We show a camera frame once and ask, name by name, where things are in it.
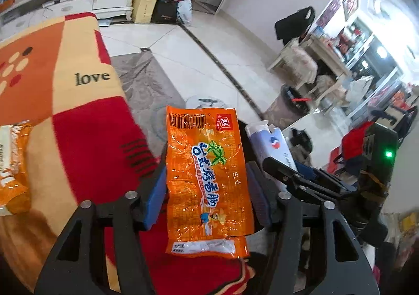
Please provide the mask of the orange bread wrapper bag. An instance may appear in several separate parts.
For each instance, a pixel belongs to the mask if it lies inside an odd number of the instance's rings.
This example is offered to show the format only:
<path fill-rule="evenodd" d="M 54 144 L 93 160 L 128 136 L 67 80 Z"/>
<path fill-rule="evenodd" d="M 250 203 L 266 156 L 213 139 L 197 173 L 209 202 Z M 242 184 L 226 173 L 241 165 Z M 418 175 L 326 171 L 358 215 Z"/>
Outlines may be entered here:
<path fill-rule="evenodd" d="M 1 216 L 25 213 L 31 208 L 26 150 L 32 124 L 1 126 Z"/>

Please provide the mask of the white blue medicine box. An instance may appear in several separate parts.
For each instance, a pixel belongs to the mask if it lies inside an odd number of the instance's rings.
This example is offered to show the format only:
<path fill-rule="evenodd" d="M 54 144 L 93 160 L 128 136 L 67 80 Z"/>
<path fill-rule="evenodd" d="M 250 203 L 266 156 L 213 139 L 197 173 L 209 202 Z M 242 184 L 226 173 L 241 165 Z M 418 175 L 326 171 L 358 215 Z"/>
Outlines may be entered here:
<path fill-rule="evenodd" d="M 281 129 L 272 124 L 269 125 L 268 121 L 265 120 L 245 125 L 245 131 L 256 155 L 256 161 L 264 176 L 274 181 L 281 192 L 286 191 L 287 186 L 283 182 L 272 177 L 262 168 L 265 158 L 274 158 L 294 172 L 297 172 L 293 156 Z"/>

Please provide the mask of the orange sausage snack packet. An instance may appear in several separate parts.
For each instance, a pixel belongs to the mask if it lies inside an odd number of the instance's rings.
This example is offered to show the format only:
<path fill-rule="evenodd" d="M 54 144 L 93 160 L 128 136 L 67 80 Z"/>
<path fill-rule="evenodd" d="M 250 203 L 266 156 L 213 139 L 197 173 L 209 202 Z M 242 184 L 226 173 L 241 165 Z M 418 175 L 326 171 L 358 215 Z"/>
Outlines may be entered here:
<path fill-rule="evenodd" d="M 235 110 L 167 107 L 166 128 L 167 251 L 247 257 L 254 220 Z"/>

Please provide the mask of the black boots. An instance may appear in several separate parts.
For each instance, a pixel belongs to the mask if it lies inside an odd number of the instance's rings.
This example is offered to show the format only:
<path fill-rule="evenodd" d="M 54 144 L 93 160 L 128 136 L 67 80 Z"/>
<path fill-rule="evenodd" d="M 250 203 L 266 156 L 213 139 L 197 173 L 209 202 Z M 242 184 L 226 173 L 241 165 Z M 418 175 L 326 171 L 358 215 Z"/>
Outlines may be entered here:
<path fill-rule="evenodd" d="M 301 146 L 307 153 L 312 153 L 313 144 L 305 130 L 291 129 L 290 143 L 293 147 Z"/>

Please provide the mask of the orange red patterned blanket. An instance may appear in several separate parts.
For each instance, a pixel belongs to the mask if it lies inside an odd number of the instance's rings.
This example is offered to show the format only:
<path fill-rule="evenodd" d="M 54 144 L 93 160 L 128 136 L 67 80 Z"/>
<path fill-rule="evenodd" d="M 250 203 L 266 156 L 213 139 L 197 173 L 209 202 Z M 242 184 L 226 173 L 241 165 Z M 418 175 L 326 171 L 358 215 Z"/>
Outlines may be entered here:
<path fill-rule="evenodd" d="M 29 121 L 29 211 L 1 216 L 1 257 L 34 290 L 58 236 L 84 201 L 116 201 L 166 164 L 134 120 L 95 14 L 61 16 L 1 44 L 1 126 Z M 167 251 L 168 187 L 157 221 L 139 232 L 155 294 L 243 294 L 255 272 L 245 258 Z M 120 294 L 112 228 L 107 277 Z"/>

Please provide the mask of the grey patterned waste basket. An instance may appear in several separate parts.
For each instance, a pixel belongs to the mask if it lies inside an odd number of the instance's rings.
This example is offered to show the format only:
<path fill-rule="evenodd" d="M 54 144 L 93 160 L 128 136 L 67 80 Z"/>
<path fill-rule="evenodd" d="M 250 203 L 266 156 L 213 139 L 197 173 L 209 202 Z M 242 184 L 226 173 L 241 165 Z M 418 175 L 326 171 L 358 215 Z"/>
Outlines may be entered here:
<path fill-rule="evenodd" d="M 278 97 L 263 113 L 263 119 L 281 130 L 286 129 L 309 114 L 310 106 L 307 101 L 308 99 L 304 98 L 298 90 L 289 85 L 283 85 Z"/>

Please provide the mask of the white console table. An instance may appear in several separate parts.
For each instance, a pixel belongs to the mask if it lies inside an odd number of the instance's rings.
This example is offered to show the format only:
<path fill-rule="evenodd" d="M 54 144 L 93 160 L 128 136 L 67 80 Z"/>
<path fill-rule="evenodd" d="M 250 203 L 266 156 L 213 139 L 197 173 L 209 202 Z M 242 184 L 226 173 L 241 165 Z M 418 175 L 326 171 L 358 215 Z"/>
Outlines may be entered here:
<path fill-rule="evenodd" d="M 300 45 L 305 50 L 309 48 L 310 52 L 314 52 L 337 78 L 336 82 L 331 85 L 331 87 L 322 92 L 321 95 L 315 99 L 315 106 L 318 107 L 324 97 L 341 87 L 344 80 L 351 76 L 351 72 L 346 68 L 333 49 L 326 46 L 319 38 L 309 34 Z"/>

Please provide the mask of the white floral chair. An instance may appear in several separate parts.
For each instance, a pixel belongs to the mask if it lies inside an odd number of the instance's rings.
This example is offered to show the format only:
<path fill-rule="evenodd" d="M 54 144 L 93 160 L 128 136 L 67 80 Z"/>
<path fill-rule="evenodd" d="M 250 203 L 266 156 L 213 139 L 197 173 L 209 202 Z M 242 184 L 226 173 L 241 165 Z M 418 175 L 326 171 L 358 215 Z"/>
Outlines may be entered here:
<path fill-rule="evenodd" d="M 317 76 L 317 63 L 301 47 L 297 39 L 291 40 L 279 52 L 277 58 L 268 66 L 267 70 L 285 65 L 290 68 L 294 77 L 297 77 L 297 89 L 305 84 L 313 84 Z"/>

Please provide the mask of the grey floor rug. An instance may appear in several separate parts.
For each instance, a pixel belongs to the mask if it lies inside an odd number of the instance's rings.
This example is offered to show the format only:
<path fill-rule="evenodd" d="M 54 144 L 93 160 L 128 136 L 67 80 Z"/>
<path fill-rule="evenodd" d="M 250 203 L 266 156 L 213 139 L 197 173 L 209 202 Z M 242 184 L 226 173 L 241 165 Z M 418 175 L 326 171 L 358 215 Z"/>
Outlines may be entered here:
<path fill-rule="evenodd" d="M 185 100 L 151 51 L 114 56 L 111 62 L 132 116 L 146 136 L 150 151 L 158 158 L 167 141 L 166 107 L 183 109 Z"/>

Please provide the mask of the black jacket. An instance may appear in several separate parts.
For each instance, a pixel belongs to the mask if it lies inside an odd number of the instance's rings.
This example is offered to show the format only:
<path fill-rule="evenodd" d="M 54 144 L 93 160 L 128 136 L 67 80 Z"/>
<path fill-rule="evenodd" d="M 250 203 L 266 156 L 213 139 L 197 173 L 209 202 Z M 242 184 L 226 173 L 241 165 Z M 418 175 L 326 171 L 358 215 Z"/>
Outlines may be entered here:
<path fill-rule="evenodd" d="M 309 6 L 277 21 L 274 26 L 277 40 L 283 41 L 284 46 L 296 38 L 302 41 L 312 26 L 315 17 L 314 8 Z"/>

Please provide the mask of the cream paper shopping bag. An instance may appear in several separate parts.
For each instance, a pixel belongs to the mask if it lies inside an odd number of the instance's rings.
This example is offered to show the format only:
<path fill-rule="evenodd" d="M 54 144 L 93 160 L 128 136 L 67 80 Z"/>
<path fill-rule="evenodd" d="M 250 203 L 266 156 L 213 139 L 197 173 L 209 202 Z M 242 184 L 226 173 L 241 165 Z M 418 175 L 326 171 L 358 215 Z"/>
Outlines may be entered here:
<path fill-rule="evenodd" d="M 157 0 L 133 0 L 132 20 L 135 24 L 149 24 Z"/>

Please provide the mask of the black shopping bag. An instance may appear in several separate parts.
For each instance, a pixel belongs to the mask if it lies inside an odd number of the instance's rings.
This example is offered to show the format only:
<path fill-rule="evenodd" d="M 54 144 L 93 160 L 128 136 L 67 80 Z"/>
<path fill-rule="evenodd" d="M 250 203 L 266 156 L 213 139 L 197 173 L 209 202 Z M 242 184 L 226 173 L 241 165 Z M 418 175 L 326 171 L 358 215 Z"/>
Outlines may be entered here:
<path fill-rule="evenodd" d="M 173 0 L 157 0 L 151 17 L 156 24 L 176 24 L 178 3 Z"/>

